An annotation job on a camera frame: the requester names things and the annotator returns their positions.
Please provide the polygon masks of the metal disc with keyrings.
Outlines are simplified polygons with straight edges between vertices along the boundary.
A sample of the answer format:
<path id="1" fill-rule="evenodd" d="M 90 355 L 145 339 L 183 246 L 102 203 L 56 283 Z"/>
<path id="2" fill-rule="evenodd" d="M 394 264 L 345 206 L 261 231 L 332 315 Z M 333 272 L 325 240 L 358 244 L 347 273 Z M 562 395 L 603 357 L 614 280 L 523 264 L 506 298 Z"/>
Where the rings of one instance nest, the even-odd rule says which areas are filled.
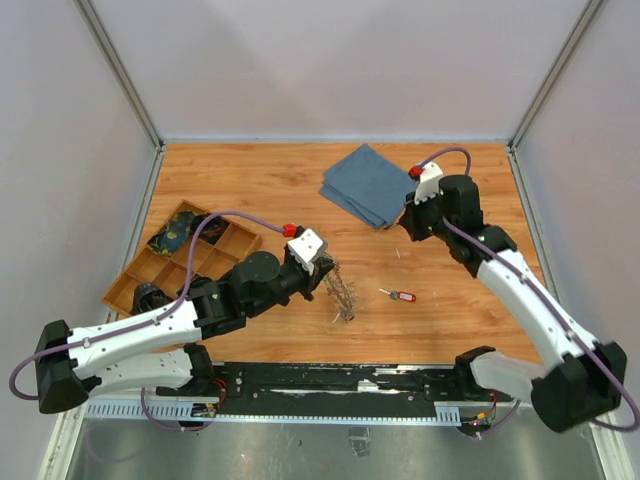
<path id="1" fill-rule="evenodd" d="M 328 252 L 323 254 L 323 258 L 333 264 L 333 268 L 323 279 L 328 296 L 335 301 L 338 308 L 338 313 L 333 323 L 338 320 L 346 323 L 351 322 L 355 318 L 356 293 L 352 285 L 344 279 L 339 261 Z"/>

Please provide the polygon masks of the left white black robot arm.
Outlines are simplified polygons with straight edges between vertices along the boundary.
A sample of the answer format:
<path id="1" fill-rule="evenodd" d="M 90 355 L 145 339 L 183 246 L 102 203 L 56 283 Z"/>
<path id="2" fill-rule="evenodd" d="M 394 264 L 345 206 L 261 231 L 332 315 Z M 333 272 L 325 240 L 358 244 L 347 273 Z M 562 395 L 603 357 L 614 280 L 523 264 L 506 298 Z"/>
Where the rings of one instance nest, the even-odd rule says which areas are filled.
<path id="1" fill-rule="evenodd" d="M 36 347 L 38 409 L 55 414 L 80 406 L 106 387 L 106 372 L 126 359 L 241 329 L 248 319 L 276 305 L 288 305 L 295 294 L 312 300 L 334 267 L 326 255 L 305 266 L 292 254 L 279 260 L 257 251 L 217 281 L 197 279 L 183 302 L 171 302 L 113 327 L 70 328 L 64 320 L 50 322 Z"/>

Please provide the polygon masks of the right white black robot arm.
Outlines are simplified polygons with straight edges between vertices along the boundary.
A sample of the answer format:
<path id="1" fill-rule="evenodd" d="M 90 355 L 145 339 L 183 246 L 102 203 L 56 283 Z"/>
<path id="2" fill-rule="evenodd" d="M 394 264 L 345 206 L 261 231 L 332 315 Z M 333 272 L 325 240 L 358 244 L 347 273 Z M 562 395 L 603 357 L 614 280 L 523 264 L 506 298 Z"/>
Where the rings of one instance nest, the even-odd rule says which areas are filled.
<path id="1" fill-rule="evenodd" d="M 540 420 L 561 433 L 637 403 L 624 386 L 627 356 L 582 327 L 538 281 L 511 237 L 483 219 L 479 190 L 468 175 L 430 173 L 414 166 L 417 187 L 399 219 L 412 241 L 441 240 L 454 260 L 487 287 L 523 328 L 541 359 L 531 364 L 492 347 L 456 360 L 455 392 L 474 400 L 495 390 L 530 404 Z"/>

